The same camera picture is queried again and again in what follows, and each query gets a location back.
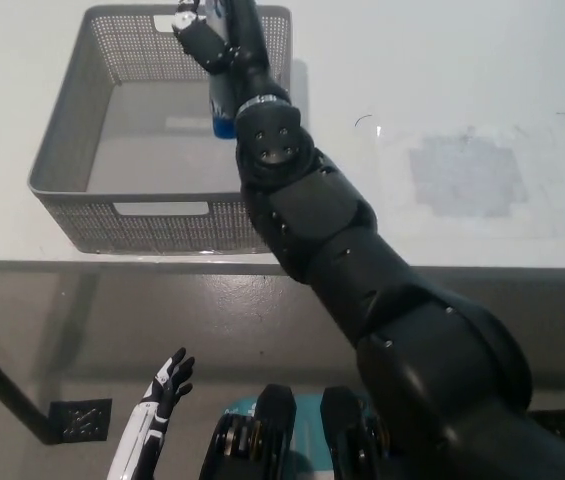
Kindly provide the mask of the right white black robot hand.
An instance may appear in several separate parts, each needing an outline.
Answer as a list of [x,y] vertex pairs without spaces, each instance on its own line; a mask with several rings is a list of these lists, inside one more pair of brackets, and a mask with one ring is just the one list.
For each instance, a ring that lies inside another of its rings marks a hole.
[[253,1],[221,1],[200,16],[198,1],[181,1],[172,30],[185,54],[220,79],[216,104],[229,117],[256,97],[290,96],[275,80],[263,27]]

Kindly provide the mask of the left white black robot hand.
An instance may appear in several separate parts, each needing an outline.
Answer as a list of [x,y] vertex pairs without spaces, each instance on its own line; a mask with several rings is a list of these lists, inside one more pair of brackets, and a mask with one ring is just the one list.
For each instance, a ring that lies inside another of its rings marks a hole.
[[107,479],[154,478],[174,408],[192,390],[194,363],[180,348],[157,371],[131,412]]

